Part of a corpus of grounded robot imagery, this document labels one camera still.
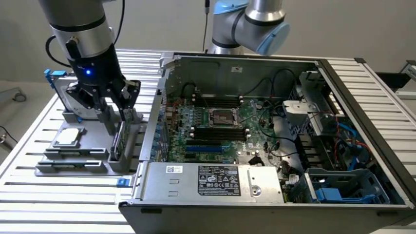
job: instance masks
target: robotic arm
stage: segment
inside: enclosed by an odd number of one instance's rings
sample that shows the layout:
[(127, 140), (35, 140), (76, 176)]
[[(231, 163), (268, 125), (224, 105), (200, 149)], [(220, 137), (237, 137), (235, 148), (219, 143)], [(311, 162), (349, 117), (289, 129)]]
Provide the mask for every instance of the robotic arm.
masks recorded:
[(272, 55), (289, 33), (281, 3), (281, 0), (219, 0), (208, 52), (243, 54), (244, 46), (260, 55)]
[(140, 81), (127, 80), (121, 74), (113, 36), (105, 20), (101, 0), (39, 0), (52, 31), (65, 52), (77, 84), (68, 95), (99, 113), (108, 109), (104, 98), (111, 98), (125, 120), (125, 109), (132, 109)]

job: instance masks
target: warning label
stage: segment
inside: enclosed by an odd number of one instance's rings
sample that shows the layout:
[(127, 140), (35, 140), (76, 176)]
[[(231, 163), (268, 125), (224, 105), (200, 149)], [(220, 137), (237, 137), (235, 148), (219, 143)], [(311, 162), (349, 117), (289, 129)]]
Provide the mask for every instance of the warning label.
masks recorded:
[(239, 168), (199, 166), (197, 193), (203, 196), (241, 196)]

